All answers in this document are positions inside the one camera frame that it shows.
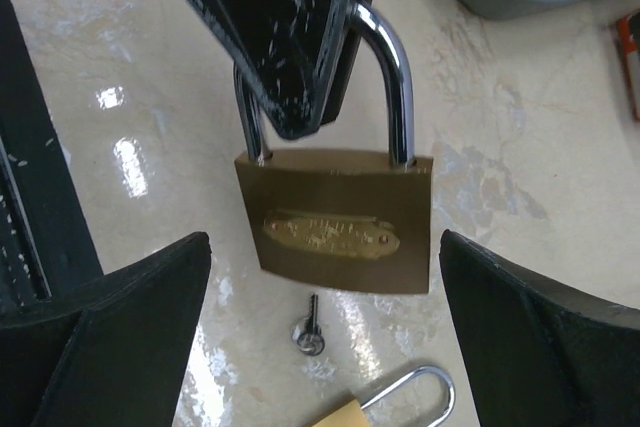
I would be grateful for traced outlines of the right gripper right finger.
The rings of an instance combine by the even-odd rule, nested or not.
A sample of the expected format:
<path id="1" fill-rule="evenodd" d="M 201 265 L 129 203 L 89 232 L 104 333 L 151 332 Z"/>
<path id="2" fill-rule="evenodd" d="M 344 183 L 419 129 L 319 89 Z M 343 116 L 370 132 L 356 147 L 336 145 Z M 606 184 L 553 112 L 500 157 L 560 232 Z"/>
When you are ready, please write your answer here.
<path id="1" fill-rule="evenodd" d="M 450 230 L 439 262 L 481 425 L 638 425 L 638 310 Z"/>

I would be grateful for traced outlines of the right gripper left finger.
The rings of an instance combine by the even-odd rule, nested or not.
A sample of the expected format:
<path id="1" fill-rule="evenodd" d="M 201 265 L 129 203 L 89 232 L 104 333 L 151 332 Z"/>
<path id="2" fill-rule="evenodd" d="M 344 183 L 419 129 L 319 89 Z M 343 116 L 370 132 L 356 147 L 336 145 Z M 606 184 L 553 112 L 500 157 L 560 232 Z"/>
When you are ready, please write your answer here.
<path id="1" fill-rule="evenodd" d="M 2 425 L 171 425 L 209 274 L 209 237 L 194 232 L 69 293 L 3 305 Z"/>

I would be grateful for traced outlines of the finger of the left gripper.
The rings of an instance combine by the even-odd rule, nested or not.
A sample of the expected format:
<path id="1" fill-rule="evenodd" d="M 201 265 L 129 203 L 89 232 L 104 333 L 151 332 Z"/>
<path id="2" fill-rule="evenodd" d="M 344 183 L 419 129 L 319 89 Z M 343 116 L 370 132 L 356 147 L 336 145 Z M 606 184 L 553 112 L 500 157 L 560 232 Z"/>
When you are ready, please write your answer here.
<path id="1" fill-rule="evenodd" d="M 281 138 L 320 128 L 353 0 L 187 1 Z"/>
<path id="2" fill-rule="evenodd" d="M 352 1 L 354 3 L 371 3 L 372 0 Z M 332 79 L 331 89 L 321 120 L 321 126 L 325 126 L 334 122 L 340 113 L 353 65 L 357 56 L 359 44 L 359 35 L 352 30 L 348 30 L 344 36 L 341 55 L 337 62 L 335 73 Z"/>

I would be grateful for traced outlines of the silver key with ring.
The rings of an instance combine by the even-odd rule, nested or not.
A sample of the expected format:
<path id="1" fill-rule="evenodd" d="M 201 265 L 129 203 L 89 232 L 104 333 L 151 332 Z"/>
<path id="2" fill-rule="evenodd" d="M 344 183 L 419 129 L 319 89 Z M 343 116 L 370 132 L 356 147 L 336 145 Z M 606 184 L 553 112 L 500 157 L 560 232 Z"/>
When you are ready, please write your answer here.
<path id="1" fill-rule="evenodd" d="M 291 338 L 298 350 L 305 356 L 317 357 L 325 349 L 325 339 L 318 321 L 319 296 L 312 294 L 308 312 L 298 319 L 291 328 Z"/>

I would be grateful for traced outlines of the large brass padlock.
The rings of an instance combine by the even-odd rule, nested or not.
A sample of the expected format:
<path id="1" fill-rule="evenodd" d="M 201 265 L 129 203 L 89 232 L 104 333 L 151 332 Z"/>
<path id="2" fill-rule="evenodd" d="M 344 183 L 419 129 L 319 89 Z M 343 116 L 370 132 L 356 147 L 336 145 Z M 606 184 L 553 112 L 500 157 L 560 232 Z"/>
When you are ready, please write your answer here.
<path id="1" fill-rule="evenodd" d="M 384 419 L 397 426 L 440 426 L 456 402 L 452 376 L 437 365 L 407 368 L 396 379 L 376 380 L 373 387 L 368 398 L 347 396 L 308 426 L 381 426 Z"/>
<path id="2" fill-rule="evenodd" d="M 257 100 L 234 79 L 247 144 L 235 169 L 259 264 L 319 287 L 422 295 L 430 284 L 433 159 L 415 152 L 408 57 L 372 6 L 355 5 L 349 25 L 383 74 L 386 152 L 270 150 Z"/>

